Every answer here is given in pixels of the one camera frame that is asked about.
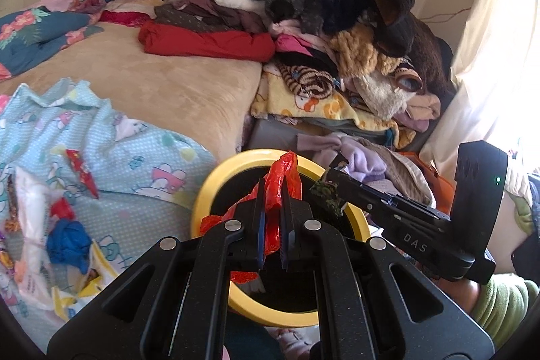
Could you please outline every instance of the red wrapper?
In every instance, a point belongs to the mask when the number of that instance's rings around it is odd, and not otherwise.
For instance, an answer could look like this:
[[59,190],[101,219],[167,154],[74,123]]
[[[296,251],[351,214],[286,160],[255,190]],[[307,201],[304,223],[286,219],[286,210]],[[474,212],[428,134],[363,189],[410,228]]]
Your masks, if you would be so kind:
[[21,230],[19,223],[19,211],[17,206],[17,194],[15,194],[15,183],[13,176],[7,175],[7,203],[9,205],[9,218],[6,219],[4,229],[6,232],[17,232]]
[[70,160],[71,168],[79,173],[80,183],[85,185],[95,198],[99,198],[96,183],[94,182],[92,174],[88,171],[80,153],[77,150],[66,150],[66,154]]

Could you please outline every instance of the polka dot fabric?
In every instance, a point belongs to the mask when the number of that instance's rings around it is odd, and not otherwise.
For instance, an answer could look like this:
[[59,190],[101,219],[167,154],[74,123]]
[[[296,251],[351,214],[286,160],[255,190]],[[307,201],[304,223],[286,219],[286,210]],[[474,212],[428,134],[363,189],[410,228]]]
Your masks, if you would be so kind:
[[[65,150],[79,150],[99,190],[80,184]],[[8,215],[5,179],[20,166],[67,198],[77,220],[106,259],[125,270],[160,238],[189,239],[190,213],[200,186],[215,166],[192,139],[115,112],[86,81],[62,79],[42,96],[19,86],[0,114],[0,220]],[[7,237],[13,258],[20,234]],[[70,289],[72,268],[56,266],[54,284]],[[45,350],[62,322],[26,306],[0,271],[0,294],[23,329]]]

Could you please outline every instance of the black hat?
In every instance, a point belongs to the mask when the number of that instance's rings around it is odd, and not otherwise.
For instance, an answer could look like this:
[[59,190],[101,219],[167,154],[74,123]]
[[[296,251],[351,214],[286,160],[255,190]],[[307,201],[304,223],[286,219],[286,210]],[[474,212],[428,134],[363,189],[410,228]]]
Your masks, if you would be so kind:
[[403,57],[412,46],[414,29],[409,11],[415,0],[373,0],[381,20],[375,31],[375,44],[391,57]]

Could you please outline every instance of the beige blanket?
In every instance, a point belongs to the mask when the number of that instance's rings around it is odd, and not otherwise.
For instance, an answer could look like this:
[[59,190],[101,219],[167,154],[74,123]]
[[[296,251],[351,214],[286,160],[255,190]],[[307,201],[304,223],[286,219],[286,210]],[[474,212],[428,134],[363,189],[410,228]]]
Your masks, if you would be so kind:
[[115,110],[193,138],[218,162],[235,153],[257,92],[260,63],[146,54],[137,40],[138,28],[98,25],[105,32],[0,83],[0,94],[11,95],[21,83],[43,93],[62,77],[88,80]]

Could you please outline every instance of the white fleece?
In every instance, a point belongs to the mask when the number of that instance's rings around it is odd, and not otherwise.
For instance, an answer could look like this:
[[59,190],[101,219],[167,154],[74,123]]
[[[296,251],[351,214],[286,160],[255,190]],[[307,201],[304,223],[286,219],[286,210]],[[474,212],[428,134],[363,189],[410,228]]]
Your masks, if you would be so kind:
[[354,78],[353,84],[369,109],[383,121],[389,121],[396,113],[404,112],[407,101],[416,95],[415,92],[395,87],[391,79],[379,71]]
[[261,16],[263,19],[266,18],[265,13],[265,2],[264,1],[254,1],[254,0],[214,0],[215,3],[221,5],[222,7],[234,8],[244,11],[253,11]]

